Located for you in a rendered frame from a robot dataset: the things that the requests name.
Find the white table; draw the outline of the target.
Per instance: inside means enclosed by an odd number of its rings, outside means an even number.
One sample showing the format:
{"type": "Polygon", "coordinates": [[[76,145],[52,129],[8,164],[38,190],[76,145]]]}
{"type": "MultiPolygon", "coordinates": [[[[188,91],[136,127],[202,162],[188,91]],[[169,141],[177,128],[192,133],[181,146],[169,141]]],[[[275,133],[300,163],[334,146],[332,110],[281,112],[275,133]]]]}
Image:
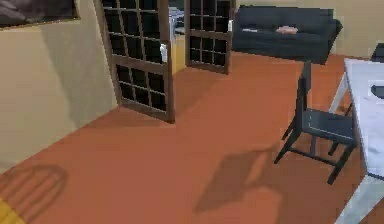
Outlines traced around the white table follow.
{"type": "Polygon", "coordinates": [[[346,58],[344,65],[329,111],[349,90],[366,173],[334,224],[359,224],[384,198],[384,99],[371,92],[373,85],[384,86],[384,63],[346,58]]]}

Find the pink object on sofa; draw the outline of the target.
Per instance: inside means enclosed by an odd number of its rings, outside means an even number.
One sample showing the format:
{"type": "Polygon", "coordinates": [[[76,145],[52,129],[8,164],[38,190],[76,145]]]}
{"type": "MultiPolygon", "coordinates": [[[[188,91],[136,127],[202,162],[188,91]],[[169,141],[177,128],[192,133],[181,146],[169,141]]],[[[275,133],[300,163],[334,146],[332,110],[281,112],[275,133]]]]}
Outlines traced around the pink object on sofa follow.
{"type": "Polygon", "coordinates": [[[276,29],[276,32],[281,34],[296,34],[298,32],[298,28],[290,26],[281,26],[276,29]]]}

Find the brown glazed room door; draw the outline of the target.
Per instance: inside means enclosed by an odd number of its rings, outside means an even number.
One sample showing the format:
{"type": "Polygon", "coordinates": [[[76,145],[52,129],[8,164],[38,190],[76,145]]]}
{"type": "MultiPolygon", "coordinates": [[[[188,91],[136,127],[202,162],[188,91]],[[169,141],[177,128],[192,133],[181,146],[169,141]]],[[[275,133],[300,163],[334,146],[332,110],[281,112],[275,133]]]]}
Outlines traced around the brown glazed room door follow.
{"type": "Polygon", "coordinates": [[[185,61],[187,67],[228,74],[236,0],[185,0],[185,61]]]}
{"type": "Polygon", "coordinates": [[[175,121],[168,0],[93,0],[117,103],[175,121]],[[168,61],[160,45],[167,45],[168,61]]]}

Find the framed dark wall picture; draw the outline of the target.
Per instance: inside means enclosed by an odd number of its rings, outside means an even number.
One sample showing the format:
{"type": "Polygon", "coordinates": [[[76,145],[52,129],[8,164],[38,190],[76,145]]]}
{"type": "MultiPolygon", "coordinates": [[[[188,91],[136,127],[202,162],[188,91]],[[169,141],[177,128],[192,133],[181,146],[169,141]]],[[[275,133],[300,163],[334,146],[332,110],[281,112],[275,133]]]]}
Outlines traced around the framed dark wall picture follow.
{"type": "Polygon", "coordinates": [[[78,17],[75,0],[0,0],[0,29],[78,17]]]}

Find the dark blue sofa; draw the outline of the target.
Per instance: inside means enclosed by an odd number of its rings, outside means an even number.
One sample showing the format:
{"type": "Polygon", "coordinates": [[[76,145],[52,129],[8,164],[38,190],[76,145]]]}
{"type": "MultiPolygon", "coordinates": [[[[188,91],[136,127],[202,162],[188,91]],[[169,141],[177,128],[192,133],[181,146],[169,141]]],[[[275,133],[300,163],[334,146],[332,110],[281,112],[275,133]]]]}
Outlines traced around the dark blue sofa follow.
{"type": "Polygon", "coordinates": [[[332,9],[241,5],[232,50],[324,65],[342,28],[332,9]],[[298,32],[277,33],[281,26],[298,32]]]}

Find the black object on table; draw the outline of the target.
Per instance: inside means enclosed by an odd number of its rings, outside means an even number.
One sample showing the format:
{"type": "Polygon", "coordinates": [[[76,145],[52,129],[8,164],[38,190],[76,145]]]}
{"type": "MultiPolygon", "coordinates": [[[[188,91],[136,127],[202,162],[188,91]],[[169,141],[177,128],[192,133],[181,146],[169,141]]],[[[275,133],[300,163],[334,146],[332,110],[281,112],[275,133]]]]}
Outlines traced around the black object on table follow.
{"type": "Polygon", "coordinates": [[[384,86],[371,86],[371,93],[377,98],[384,99],[384,86]]]}

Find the yellow cupboard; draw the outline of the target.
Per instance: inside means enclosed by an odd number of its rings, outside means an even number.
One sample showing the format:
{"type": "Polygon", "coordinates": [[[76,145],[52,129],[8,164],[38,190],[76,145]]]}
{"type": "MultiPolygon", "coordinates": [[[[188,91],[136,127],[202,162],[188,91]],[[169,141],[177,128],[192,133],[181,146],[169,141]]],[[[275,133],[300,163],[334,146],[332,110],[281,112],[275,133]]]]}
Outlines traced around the yellow cupboard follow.
{"type": "Polygon", "coordinates": [[[172,74],[185,68],[185,29],[184,12],[177,7],[169,7],[169,29],[171,40],[172,74]]]}

